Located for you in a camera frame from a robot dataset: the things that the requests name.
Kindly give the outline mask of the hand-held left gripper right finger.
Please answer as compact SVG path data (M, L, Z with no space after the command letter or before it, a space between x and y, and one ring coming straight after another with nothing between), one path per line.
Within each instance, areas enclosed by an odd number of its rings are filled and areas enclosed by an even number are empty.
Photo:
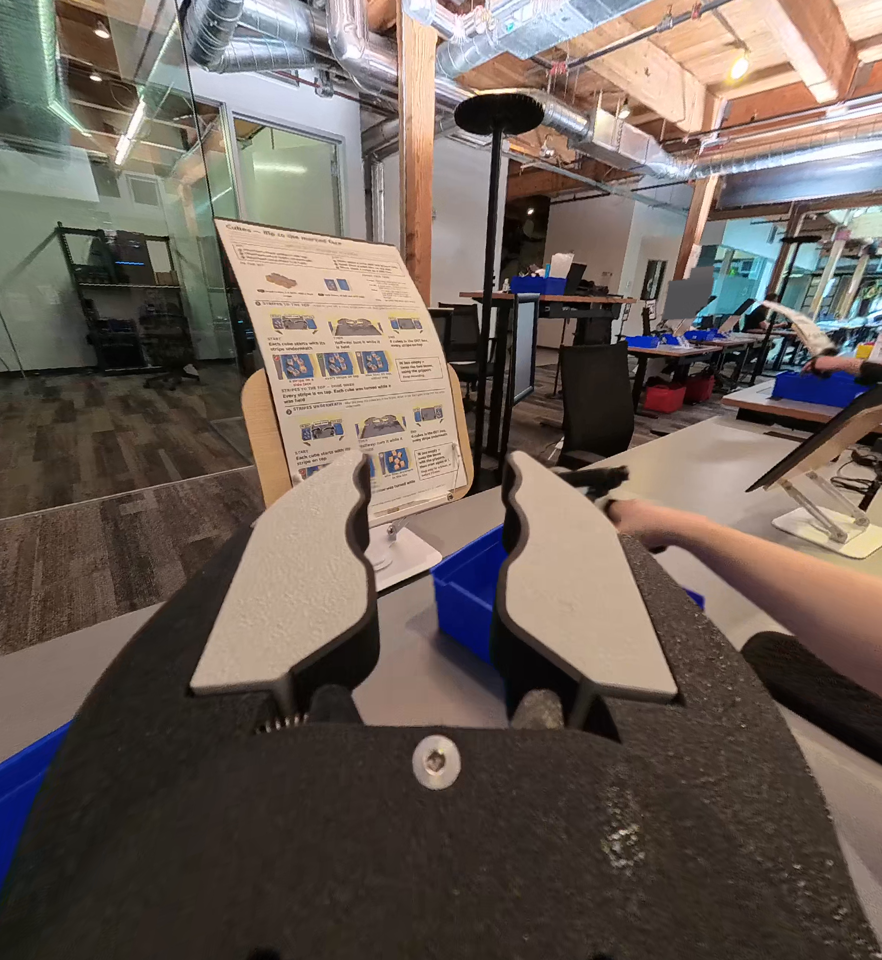
M504 464L491 662L512 728L583 730L603 697L668 704L679 694L607 514L623 466L555 472L515 452Z

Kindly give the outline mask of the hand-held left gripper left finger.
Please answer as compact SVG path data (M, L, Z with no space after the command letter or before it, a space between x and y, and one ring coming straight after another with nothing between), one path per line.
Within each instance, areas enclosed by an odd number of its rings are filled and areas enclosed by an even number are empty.
M255 522L190 689L268 693L283 719L358 719L379 657L367 509L370 461L350 450Z

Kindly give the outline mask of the person's right forearm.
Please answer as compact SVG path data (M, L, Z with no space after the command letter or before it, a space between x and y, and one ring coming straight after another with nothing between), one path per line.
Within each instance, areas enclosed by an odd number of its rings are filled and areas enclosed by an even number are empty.
M882 699L881 579L698 516L683 519L672 542Z

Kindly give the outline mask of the person's right hand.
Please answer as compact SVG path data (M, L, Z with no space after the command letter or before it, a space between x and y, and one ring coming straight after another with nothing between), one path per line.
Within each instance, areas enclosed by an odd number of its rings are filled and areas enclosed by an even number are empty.
M610 499L604 512L619 534L631 537L652 552L687 544L700 518L687 511L633 499Z

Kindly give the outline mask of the black chair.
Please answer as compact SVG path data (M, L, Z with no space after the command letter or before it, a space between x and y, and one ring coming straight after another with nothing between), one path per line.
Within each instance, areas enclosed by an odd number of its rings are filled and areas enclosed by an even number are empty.
M564 438L557 464L578 470L627 450L635 407L625 342L561 348Z

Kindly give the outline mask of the grey panel screen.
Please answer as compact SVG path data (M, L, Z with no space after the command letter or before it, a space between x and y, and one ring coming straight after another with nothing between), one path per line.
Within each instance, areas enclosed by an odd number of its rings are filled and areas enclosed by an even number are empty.
M512 352L509 375L510 407L535 390L535 370L540 316L538 293L515 294L511 317Z

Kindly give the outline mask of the wooden desk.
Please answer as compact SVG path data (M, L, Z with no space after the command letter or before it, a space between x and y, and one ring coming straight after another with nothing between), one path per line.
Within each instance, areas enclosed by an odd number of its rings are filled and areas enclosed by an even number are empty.
M773 399L774 382L759 382L755 386L736 390L723 396L721 403L735 409L736 419L760 426L771 426L804 433L812 433L839 413L839 408L823 404ZM873 444L882 437L882 424L862 439Z
M627 354L637 359L636 372L632 387L632 401L635 412L639 412L640 402L648 378L648 361L651 359L663 359L667 361L668 372L672 374L671 383L684 382L687 379L689 368L696 362L706 363L708 368L716 372L720 370L727 354L744 353L748 354L752 349L759 347L761 339L756 334L735 334L732 338L724 341L702 342L688 344L687 346L677 345L676 347L667 347L655 350L629 349Z
M636 302L633 297L620 295L543 295L537 346L555 351L564 345L606 346L614 342L615 326L625 320ZM495 354L511 344L508 328L513 305L513 294L493 294L490 333Z

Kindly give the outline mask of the illustrated instruction sheet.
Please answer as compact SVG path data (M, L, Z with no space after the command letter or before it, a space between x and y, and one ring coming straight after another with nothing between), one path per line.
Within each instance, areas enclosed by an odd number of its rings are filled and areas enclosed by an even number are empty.
M286 470L368 457L371 516L452 501L469 481L459 389L390 245L215 218L263 359Z

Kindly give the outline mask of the black shelf rack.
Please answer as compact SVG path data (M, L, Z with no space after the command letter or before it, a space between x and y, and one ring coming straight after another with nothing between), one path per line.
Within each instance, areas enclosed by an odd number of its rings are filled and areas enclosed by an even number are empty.
M56 235L98 369L149 387L198 379L171 238L62 222Z

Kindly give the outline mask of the silver ceiling air duct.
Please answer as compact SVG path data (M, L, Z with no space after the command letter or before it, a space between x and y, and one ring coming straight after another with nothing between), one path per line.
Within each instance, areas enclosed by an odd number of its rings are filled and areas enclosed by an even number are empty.
M485 110L497 97L519 103L521 119L503 122L505 136L546 126L571 149L622 171L669 181L727 176L734 166L717 158L682 159L650 136L597 107L579 112L542 89L471 93L458 78L503 53L529 59L560 46L627 10L625 2L494 2L456 14L441 2L403 2L403 12L443 42L435 60L435 103L452 111L455 125L488 137ZM329 1L324 11L305 2L198 1L183 9L186 52L198 66L219 74L298 69L332 61L362 91L399 90L397 46L371 31L366 2Z

